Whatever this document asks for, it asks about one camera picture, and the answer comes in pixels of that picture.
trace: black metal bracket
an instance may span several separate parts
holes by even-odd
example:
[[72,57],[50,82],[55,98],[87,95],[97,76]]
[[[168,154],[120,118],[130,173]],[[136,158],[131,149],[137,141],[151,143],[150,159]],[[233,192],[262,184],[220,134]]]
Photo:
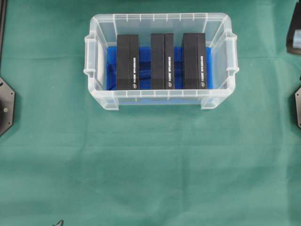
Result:
[[[7,0],[1,0],[0,4],[1,4],[0,5],[0,63],[1,63]],[[15,105],[15,92],[0,77],[0,136],[13,125],[14,105]]]
[[287,52],[293,54],[301,54],[300,44],[298,46],[294,45],[294,39],[298,36],[300,39],[300,31],[301,31],[301,5],[300,2],[296,4],[291,25],[288,30],[287,38],[286,38],[286,48]]

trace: green tablecloth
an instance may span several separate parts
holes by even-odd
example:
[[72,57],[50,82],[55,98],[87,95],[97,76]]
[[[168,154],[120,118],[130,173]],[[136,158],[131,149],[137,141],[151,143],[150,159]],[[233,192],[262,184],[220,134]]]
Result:
[[[0,138],[0,225],[298,226],[301,57],[295,0],[8,0],[1,76],[16,91]],[[99,13],[224,12],[235,92],[218,108],[100,107],[83,74]]]

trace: metal mount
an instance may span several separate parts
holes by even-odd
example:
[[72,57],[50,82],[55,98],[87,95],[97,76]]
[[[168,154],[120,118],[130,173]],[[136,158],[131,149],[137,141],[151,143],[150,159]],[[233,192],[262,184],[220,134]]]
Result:
[[299,128],[301,128],[301,87],[295,93],[295,97],[296,97],[298,126]]
[[0,136],[13,125],[15,92],[0,78]]

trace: blue foam insert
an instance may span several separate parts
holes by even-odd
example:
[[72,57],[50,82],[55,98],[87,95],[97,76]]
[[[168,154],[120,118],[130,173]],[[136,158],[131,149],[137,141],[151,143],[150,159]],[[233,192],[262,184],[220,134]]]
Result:
[[[139,78],[140,89],[151,89],[151,48],[139,48]],[[212,54],[211,49],[206,47],[207,56],[207,83],[208,89],[213,89]],[[107,90],[116,90],[116,62],[117,47],[108,47],[107,60]],[[182,81],[182,48],[174,48],[174,86],[175,89],[183,88]]]

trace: black object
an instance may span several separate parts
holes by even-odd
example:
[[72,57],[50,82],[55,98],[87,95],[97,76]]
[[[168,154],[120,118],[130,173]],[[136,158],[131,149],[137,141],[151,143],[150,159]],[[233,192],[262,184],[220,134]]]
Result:
[[130,36],[117,36],[117,90],[130,89]]
[[164,34],[151,34],[151,89],[164,89]]
[[[2,44],[5,24],[7,0],[0,2],[0,61],[2,58]],[[7,131],[14,121],[15,92],[0,78],[0,136]]]
[[286,48],[289,53],[301,54],[301,48],[293,46],[294,35],[296,30],[301,30],[301,7],[300,2],[296,4],[291,25],[286,38]]
[[184,89],[207,89],[205,34],[185,33],[182,47]]
[[139,38],[130,36],[130,89],[139,89]]
[[165,89],[174,89],[174,34],[164,35]]

